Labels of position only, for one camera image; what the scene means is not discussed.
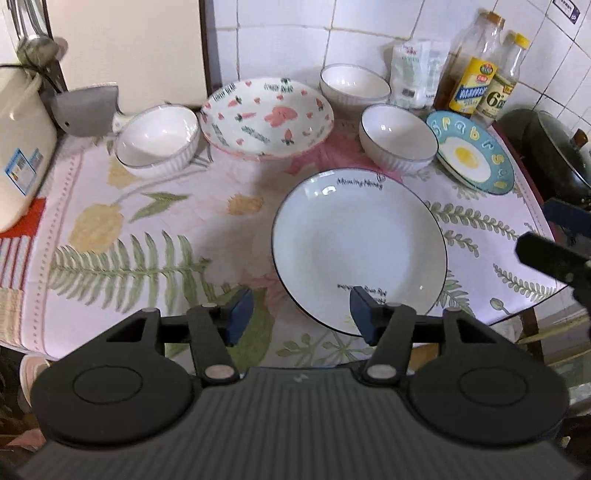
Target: egg yolk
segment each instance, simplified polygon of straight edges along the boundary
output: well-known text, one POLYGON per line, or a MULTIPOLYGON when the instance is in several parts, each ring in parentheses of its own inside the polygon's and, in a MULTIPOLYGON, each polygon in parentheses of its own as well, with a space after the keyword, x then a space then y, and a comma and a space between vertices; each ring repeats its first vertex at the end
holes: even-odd
POLYGON ((478 160, 466 147, 456 148, 456 158, 468 168, 478 168, 478 160))

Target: fried egg design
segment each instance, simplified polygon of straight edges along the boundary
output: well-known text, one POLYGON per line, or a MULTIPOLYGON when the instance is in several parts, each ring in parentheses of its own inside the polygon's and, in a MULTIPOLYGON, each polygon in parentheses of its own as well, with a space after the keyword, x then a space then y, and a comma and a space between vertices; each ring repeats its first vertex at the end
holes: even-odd
POLYGON ((449 137, 439 146, 440 155, 462 177, 483 183, 491 176, 491 167, 484 155, 463 138, 449 137))

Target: yellow flower print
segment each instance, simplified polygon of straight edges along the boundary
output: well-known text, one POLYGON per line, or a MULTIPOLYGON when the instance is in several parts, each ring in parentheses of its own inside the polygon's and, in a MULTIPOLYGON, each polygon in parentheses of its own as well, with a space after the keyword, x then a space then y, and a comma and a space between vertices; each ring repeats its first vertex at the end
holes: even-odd
POLYGON ((117 187, 118 189, 124 189, 128 187, 133 182, 138 181, 139 178, 135 175, 129 173, 125 167, 119 163, 119 160, 116 158, 111 158, 111 166, 109 168, 109 180, 107 183, 112 187, 117 187))
POLYGON ((257 213, 262 209, 264 202, 263 197, 249 197, 238 193, 228 199, 228 213, 230 215, 257 213))
POLYGON ((70 245, 79 252, 106 252, 123 227, 118 205, 95 203, 84 209, 70 234, 70 245))

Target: pot lid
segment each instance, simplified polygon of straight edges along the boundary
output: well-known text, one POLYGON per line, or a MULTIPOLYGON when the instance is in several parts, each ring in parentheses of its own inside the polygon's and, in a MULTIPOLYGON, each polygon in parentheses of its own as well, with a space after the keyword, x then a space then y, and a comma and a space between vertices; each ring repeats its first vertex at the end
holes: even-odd
POLYGON ((542 129, 564 158, 566 163, 591 187, 591 159, 583 155, 581 147, 587 143, 587 135, 581 129, 573 132, 547 112, 539 112, 542 129))

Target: cutting board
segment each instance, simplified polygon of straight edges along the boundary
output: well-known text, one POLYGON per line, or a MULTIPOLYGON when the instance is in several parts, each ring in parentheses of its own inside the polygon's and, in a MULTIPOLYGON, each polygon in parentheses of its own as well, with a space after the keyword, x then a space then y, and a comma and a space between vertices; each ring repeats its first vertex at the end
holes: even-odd
POLYGON ((199 0, 47 0, 54 37, 68 43, 68 90, 116 82, 119 108, 207 99, 199 0))

